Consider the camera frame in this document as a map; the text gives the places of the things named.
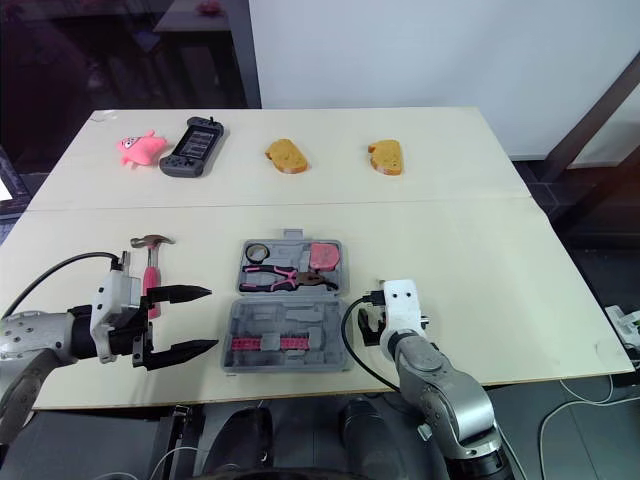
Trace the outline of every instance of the toy bread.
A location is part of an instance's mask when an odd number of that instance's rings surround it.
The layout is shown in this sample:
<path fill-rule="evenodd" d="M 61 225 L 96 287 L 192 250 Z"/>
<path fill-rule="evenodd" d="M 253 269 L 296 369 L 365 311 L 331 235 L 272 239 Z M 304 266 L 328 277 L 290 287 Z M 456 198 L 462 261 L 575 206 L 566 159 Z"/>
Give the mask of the toy bread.
<path fill-rule="evenodd" d="M 273 142 L 265 154 L 273 162 L 273 165 L 283 173 L 300 173 L 309 168 L 307 159 L 288 138 L 281 138 Z"/>
<path fill-rule="evenodd" d="M 385 175 L 402 173 L 402 149 L 396 140 L 380 140 L 369 145 L 371 165 Z"/>

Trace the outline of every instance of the pink toy pig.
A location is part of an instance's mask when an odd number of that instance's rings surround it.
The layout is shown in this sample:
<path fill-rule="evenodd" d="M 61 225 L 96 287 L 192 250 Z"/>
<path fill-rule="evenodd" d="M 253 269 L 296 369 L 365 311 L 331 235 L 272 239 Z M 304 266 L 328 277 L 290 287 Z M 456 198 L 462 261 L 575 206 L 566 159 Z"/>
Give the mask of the pink toy pig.
<path fill-rule="evenodd" d="M 133 165 L 151 165 L 154 158 L 167 146 L 164 138 L 153 136 L 155 133 L 149 130 L 144 137 L 128 137 L 118 142 L 122 164 L 132 162 Z"/>

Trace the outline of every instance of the hammer head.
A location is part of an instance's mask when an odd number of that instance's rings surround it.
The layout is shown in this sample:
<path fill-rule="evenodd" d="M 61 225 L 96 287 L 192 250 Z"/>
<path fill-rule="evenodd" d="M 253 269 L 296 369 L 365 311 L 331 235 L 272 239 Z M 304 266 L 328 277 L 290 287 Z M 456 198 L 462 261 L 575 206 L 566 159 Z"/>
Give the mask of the hammer head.
<path fill-rule="evenodd" d="M 142 238 L 131 239 L 131 246 L 133 248 L 142 248 L 142 247 L 155 248 L 160 243 L 174 244 L 176 242 L 168 239 L 167 237 L 163 237 L 162 235 L 145 235 Z"/>

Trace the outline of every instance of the pink pliers handle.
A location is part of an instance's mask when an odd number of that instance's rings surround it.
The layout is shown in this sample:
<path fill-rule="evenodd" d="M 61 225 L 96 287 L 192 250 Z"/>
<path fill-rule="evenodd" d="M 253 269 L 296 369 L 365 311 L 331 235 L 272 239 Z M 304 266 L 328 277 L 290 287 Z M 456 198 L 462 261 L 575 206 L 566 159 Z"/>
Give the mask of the pink pliers handle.
<path fill-rule="evenodd" d="M 269 285 L 241 283 L 241 292 L 276 292 L 279 290 L 291 292 L 298 289 L 298 282 L 296 281 L 298 270 L 294 267 L 278 267 L 276 265 L 245 265 L 244 267 L 242 267 L 242 271 L 245 273 L 273 273 L 275 275 L 282 275 L 286 278 L 285 280 L 281 280 Z"/>

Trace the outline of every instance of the gray tool case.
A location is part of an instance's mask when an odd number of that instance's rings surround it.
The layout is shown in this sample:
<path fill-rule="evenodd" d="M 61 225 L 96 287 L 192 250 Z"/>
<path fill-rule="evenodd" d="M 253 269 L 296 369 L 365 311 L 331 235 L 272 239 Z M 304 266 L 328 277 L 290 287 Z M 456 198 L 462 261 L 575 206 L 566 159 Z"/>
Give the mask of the gray tool case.
<path fill-rule="evenodd" d="M 326 285 L 301 285 L 294 291 L 240 292 L 244 298 L 231 306 L 222 369 L 233 373 L 337 372 L 348 369 L 351 365 L 348 365 L 347 351 L 340 335 L 340 322 L 346 306 L 338 295 L 346 290 L 347 278 L 340 242 L 305 240 L 302 230 L 285 230 L 282 240 L 249 240 L 242 247 L 236 284 L 238 290 L 241 283 L 262 285 L 283 279 L 272 273 L 242 271 L 242 267 L 251 265 L 245 251 L 256 243 L 269 249 L 270 255 L 262 265 L 294 267 L 299 272 L 309 271 L 312 243 L 336 245 L 340 260 L 335 269 L 318 273 L 337 284 L 338 289 L 329 290 Z M 283 348 L 281 338 L 287 348 Z M 308 349 L 295 349 L 299 341 Z M 259 342 L 259 350 L 237 350 L 238 343 L 247 342 L 252 348 L 257 348 Z"/>

